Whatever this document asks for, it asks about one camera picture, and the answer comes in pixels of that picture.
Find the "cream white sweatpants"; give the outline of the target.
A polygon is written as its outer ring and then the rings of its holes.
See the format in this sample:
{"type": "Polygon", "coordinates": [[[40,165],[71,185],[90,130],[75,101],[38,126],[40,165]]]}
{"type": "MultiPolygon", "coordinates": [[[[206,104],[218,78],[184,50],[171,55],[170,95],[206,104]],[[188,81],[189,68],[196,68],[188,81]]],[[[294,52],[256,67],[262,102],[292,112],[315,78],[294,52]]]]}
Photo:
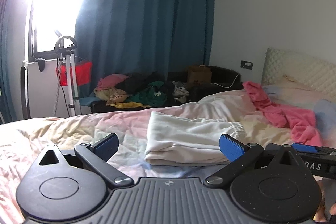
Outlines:
{"type": "Polygon", "coordinates": [[[147,127],[145,161],[151,165],[197,166],[225,163],[219,148],[222,134],[247,142],[240,122],[224,119],[188,119],[151,112],[147,127]]]}

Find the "pile of mixed clothes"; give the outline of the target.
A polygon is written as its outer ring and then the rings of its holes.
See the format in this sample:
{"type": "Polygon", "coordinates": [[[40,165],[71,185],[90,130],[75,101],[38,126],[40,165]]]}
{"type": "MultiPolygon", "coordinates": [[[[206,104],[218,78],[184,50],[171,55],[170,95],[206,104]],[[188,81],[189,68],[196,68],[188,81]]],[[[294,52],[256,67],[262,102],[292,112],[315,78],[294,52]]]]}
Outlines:
{"type": "Polygon", "coordinates": [[[171,72],[167,79],[159,73],[111,74],[97,83],[88,97],[80,98],[80,106],[92,113],[143,110],[179,106],[187,102],[187,72],[171,72]]]}

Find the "pink towel blanket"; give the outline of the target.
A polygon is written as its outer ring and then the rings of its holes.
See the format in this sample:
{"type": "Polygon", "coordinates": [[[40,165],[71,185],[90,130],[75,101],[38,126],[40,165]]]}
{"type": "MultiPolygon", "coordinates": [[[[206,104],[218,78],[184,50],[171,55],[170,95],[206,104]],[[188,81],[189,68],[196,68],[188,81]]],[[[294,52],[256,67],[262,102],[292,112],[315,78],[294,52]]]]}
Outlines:
{"type": "Polygon", "coordinates": [[[322,146],[322,138],[313,111],[277,104],[271,101],[260,84],[252,81],[243,83],[243,87],[255,108],[262,112],[273,126],[291,130],[291,138],[295,143],[322,146]]]}

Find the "pastel pink quilt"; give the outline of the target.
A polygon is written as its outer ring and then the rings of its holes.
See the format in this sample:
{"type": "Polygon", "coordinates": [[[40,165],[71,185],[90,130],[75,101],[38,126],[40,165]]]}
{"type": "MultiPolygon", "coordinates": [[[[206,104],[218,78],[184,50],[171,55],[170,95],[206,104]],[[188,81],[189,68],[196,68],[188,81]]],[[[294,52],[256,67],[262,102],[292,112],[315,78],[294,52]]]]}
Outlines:
{"type": "MultiPolygon", "coordinates": [[[[314,112],[325,146],[335,146],[335,100],[311,91],[298,83],[283,81],[264,87],[276,104],[291,105],[314,112]]],[[[237,131],[242,142],[285,143],[291,141],[290,130],[277,128],[258,111],[244,90],[213,94],[199,102],[160,108],[168,116],[223,125],[240,122],[237,131]]],[[[88,114],[72,118],[34,118],[1,126],[1,223],[22,223],[24,218],[16,202],[16,189],[38,154],[47,145],[67,150],[82,142],[95,142],[109,133],[117,134],[120,149],[109,164],[133,178],[141,176],[199,176],[219,167],[224,159],[216,157],[204,167],[191,168],[165,163],[150,165],[145,161],[147,127],[151,109],[88,114]]]]}

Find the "cream quilted headboard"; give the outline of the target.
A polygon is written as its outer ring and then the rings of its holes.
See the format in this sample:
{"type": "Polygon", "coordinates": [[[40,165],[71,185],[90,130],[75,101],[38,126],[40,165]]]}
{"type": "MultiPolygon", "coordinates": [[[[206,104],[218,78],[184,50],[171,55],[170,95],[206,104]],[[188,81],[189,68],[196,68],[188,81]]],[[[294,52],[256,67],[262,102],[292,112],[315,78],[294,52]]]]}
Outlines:
{"type": "Polygon", "coordinates": [[[261,83],[271,85],[288,76],[335,99],[335,64],[304,53],[268,48],[261,83]]]}

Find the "red garment on steamer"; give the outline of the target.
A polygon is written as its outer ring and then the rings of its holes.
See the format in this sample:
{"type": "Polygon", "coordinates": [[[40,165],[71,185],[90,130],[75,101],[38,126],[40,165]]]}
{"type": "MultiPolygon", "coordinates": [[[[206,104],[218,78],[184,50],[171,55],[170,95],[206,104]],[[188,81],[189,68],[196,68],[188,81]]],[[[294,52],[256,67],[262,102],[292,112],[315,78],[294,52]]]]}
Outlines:
{"type": "MultiPolygon", "coordinates": [[[[75,65],[75,74],[77,85],[86,85],[91,82],[91,70],[92,62],[90,61],[81,61],[75,65]]],[[[60,80],[60,85],[62,87],[67,86],[67,76],[66,76],[66,65],[62,64],[60,69],[56,68],[56,76],[60,80]]]]}

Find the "garment steamer stand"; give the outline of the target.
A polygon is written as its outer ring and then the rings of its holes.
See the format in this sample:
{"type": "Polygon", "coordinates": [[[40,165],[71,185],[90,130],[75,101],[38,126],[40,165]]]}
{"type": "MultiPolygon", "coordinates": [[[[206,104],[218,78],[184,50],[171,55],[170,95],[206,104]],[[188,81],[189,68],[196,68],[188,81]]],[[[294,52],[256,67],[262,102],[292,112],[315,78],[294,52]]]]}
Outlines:
{"type": "Polygon", "coordinates": [[[70,117],[76,116],[77,111],[81,113],[79,102],[79,91],[75,72],[75,50],[77,49],[77,41],[74,37],[62,35],[58,30],[55,31],[57,41],[54,45],[54,51],[57,55],[57,71],[58,88],[63,88],[61,85],[62,65],[65,61],[65,76],[67,81],[68,99],[65,99],[66,109],[70,117]]]}

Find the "teal blue curtain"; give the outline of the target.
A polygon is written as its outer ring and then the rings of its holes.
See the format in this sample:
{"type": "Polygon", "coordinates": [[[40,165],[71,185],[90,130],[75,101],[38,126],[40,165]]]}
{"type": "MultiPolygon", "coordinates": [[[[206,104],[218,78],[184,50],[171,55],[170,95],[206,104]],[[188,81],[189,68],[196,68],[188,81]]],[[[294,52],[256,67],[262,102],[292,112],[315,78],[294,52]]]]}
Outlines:
{"type": "Polygon", "coordinates": [[[92,62],[88,96],[112,73],[160,73],[208,64],[215,0],[83,0],[78,56],[92,62]]]}

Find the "left teal curtain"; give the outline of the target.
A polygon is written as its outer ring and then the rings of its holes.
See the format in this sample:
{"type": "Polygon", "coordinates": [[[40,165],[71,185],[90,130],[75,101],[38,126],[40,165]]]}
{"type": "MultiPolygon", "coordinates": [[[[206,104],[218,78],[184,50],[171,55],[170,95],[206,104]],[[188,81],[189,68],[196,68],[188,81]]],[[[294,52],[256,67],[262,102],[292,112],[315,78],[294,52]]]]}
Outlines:
{"type": "Polygon", "coordinates": [[[1,0],[1,114],[5,123],[23,118],[21,66],[25,59],[25,0],[1,0]]]}

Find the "wall power outlet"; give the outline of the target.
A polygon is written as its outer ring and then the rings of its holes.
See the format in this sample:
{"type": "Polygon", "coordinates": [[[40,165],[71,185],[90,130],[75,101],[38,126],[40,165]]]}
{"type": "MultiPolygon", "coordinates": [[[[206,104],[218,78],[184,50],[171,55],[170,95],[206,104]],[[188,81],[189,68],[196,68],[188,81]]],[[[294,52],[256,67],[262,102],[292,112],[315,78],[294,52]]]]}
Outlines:
{"type": "Polygon", "coordinates": [[[253,63],[251,61],[242,60],[240,62],[240,67],[243,68],[243,69],[252,70],[253,69],[253,63]]]}

